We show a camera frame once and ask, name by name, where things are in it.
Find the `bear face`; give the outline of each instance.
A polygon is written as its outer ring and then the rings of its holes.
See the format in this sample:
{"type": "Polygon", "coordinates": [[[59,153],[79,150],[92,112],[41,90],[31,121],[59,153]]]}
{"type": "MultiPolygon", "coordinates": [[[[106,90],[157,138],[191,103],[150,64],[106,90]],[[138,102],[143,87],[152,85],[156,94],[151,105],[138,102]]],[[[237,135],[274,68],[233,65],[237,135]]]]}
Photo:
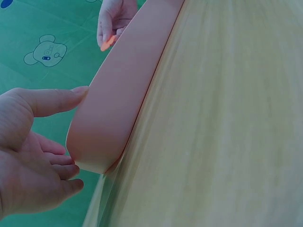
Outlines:
{"type": "Polygon", "coordinates": [[[24,62],[28,65],[34,65],[37,62],[46,67],[57,65],[65,56],[67,47],[64,44],[55,43],[53,35],[44,35],[40,37],[40,44],[31,53],[24,57],[24,62]]]}

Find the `wood grain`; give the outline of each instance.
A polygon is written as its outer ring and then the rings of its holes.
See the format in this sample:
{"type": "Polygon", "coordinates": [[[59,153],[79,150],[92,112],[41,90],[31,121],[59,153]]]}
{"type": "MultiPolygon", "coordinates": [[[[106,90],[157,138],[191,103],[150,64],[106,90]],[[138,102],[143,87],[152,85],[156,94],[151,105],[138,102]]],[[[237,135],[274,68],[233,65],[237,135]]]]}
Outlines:
{"type": "Polygon", "coordinates": [[[186,0],[100,226],[303,226],[303,2],[186,0]]]}

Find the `hand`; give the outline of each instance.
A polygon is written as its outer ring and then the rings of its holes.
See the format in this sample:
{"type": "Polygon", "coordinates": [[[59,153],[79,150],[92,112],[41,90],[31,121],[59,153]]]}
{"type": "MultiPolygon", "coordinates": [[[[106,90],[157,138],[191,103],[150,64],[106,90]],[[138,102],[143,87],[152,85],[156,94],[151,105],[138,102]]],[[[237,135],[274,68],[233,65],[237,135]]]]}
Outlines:
{"type": "Polygon", "coordinates": [[[137,10],[136,0],[103,0],[97,27],[99,47],[112,35],[116,35],[115,41],[117,41],[137,10]]]}
{"type": "Polygon", "coordinates": [[[31,127],[34,117],[75,108],[86,92],[16,88],[0,96],[0,220],[53,209],[83,188],[82,180],[70,180],[79,168],[65,148],[31,127]]]}

